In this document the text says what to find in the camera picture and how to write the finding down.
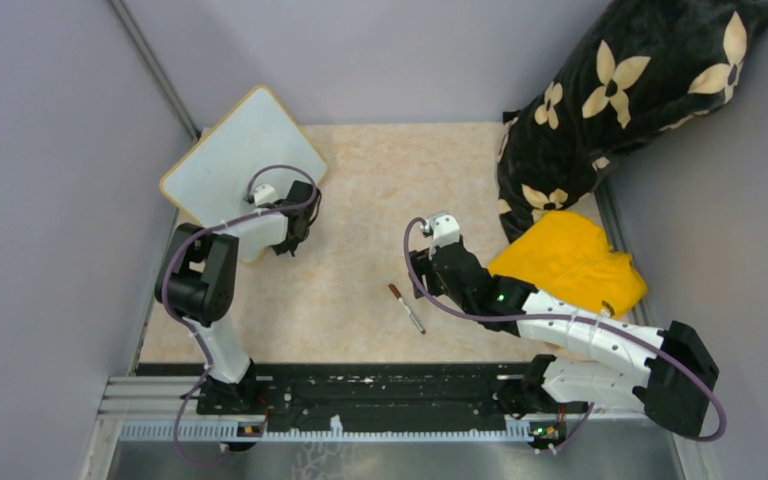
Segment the yellow framed whiteboard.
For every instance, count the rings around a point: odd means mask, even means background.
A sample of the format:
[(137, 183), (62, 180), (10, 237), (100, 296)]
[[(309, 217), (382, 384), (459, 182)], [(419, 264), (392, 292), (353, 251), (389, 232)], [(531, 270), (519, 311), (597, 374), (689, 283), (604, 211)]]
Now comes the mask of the yellow framed whiteboard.
[[(295, 180), (319, 185), (328, 171), (320, 152), (267, 87), (247, 93), (159, 182), (162, 194), (203, 227), (255, 210), (250, 190), (272, 185), (286, 194)], [(268, 249), (240, 245), (239, 261), (253, 263)]]

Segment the yellow cloth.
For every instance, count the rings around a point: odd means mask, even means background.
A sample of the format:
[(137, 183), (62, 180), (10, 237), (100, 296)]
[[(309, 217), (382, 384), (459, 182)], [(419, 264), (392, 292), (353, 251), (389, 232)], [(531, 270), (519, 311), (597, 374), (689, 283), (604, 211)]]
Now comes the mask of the yellow cloth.
[(648, 291), (632, 256), (615, 250), (602, 227), (568, 211), (546, 214), (487, 269), (615, 319), (627, 314)]

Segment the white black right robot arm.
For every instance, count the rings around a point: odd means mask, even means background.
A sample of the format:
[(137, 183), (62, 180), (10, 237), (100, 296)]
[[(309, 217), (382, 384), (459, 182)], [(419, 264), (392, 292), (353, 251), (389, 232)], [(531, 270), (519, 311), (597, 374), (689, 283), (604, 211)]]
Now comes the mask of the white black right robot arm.
[(532, 410), (595, 403), (639, 411), (694, 441), (725, 434), (728, 417), (714, 392), (720, 370), (693, 327), (629, 324), (573, 306), (527, 282), (490, 274), (460, 240), (422, 250), (404, 241), (401, 249), (415, 297), (489, 330), (583, 355), (539, 361), (523, 385)]

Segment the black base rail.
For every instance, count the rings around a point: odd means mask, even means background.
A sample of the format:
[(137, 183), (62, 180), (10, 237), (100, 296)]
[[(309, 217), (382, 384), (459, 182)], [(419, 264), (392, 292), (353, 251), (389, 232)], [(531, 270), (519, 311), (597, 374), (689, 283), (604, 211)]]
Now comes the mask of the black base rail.
[(268, 364), (239, 390), (207, 380), (197, 415), (236, 416), (232, 439), (450, 439), (482, 434), (558, 436), (555, 421), (583, 414), (559, 404), (525, 363)]

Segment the white marker pen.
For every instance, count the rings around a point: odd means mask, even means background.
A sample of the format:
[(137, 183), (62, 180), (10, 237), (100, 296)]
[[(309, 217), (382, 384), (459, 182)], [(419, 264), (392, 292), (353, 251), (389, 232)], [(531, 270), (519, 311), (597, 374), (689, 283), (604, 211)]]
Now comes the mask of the white marker pen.
[(397, 286), (393, 283), (388, 284), (388, 289), (393, 294), (393, 296), (396, 298), (396, 300), (399, 302), (399, 304), (402, 306), (402, 308), (407, 313), (408, 317), (410, 318), (411, 322), (414, 324), (414, 326), (417, 328), (417, 330), (422, 334), (425, 335), (427, 333), (425, 327), (421, 323), (420, 319), (416, 315), (415, 311), (407, 304), (405, 301), (403, 295), (401, 294), (400, 290), (397, 288)]

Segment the black floral pillow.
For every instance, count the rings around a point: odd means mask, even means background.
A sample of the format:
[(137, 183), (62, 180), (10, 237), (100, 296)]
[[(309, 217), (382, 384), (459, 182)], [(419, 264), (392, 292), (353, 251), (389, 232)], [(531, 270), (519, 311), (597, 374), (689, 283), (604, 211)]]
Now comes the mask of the black floral pillow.
[(734, 97), (768, 1), (613, 1), (544, 91), (502, 117), (499, 219), (514, 241), (619, 161)]

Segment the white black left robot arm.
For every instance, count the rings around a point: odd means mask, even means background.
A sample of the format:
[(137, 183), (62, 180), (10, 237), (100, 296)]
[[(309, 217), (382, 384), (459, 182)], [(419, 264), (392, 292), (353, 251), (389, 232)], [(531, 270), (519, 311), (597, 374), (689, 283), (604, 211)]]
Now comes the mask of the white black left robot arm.
[(174, 231), (155, 284), (155, 299), (193, 336), (205, 358), (199, 387), (220, 396), (237, 414), (260, 399), (253, 361), (228, 314), (233, 302), (240, 245), (293, 256), (316, 221), (321, 191), (295, 180), (281, 195), (269, 185), (250, 190), (255, 210), (214, 227), (183, 223)]

